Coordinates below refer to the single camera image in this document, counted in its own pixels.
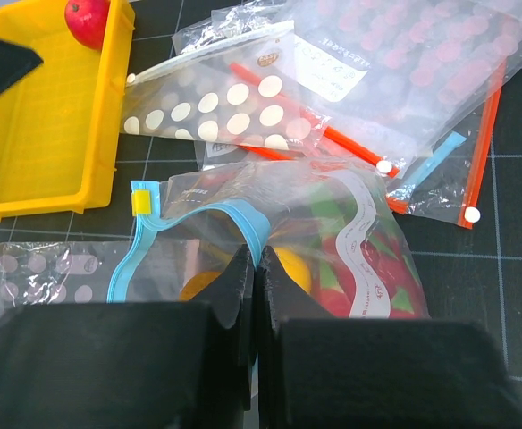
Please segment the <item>red dragon fruit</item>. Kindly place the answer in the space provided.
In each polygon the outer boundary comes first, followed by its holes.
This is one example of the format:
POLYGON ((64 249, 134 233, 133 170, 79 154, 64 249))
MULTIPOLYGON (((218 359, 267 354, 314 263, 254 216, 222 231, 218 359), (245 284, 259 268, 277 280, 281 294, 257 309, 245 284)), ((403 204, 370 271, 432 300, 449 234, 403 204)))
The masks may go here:
POLYGON ((375 195, 319 186, 300 226, 306 242, 286 248, 311 272, 309 294, 336 317, 429 316, 424 290, 401 231, 375 195))

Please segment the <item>blue zipper clear bag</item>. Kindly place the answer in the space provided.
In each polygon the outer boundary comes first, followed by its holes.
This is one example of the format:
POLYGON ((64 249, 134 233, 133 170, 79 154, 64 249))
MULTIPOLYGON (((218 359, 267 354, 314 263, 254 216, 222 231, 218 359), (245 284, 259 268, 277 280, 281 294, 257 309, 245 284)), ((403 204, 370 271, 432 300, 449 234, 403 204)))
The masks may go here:
POLYGON ((265 248, 307 241, 299 223, 322 185, 375 195, 404 237, 382 178, 369 168, 340 159, 240 162, 166 181, 134 181, 136 230, 126 257, 139 262, 157 239, 197 239, 197 273, 222 272, 240 248, 259 263, 265 248))

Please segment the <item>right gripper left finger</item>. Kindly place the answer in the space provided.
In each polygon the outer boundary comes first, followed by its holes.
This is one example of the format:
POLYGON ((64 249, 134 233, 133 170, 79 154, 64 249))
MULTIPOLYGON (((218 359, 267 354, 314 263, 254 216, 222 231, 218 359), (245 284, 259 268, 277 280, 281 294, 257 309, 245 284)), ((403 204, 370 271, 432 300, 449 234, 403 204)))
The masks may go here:
POLYGON ((26 306, 0 317, 0 428, 240 428, 254 265, 193 299, 26 306))

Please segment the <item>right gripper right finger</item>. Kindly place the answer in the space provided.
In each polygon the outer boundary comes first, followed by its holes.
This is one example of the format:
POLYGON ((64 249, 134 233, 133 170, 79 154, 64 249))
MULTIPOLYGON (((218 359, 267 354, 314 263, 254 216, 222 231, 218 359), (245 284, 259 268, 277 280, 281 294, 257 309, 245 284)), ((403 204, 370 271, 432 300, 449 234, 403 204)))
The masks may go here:
POLYGON ((263 428, 522 428, 522 402, 475 324, 337 318, 272 248, 258 265, 263 428))

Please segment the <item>red apple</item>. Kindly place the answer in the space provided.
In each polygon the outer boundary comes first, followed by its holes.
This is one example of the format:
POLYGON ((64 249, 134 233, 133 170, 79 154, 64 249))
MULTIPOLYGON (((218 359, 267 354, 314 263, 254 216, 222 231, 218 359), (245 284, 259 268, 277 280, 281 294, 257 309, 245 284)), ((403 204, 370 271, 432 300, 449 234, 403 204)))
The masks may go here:
POLYGON ((100 51, 110 9, 106 0, 69 0, 64 8, 68 30, 83 46, 100 51))

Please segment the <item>yellow lemon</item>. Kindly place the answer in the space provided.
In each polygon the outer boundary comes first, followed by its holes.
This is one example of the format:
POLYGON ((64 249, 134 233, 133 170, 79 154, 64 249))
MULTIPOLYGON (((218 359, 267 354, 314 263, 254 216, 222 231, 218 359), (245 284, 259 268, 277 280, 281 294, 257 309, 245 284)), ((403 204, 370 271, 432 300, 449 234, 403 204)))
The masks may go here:
MULTIPOLYGON (((310 294, 312 289, 311 272, 307 264, 298 255, 286 248, 274 248, 274 251, 278 256, 285 273, 295 283, 297 283, 303 291, 305 291, 307 294, 310 294)), ((202 273, 197 273, 186 281, 179 294, 179 299, 181 301, 188 301, 193 299, 199 292, 201 292, 220 275, 221 272, 218 271, 205 271, 202 273)))

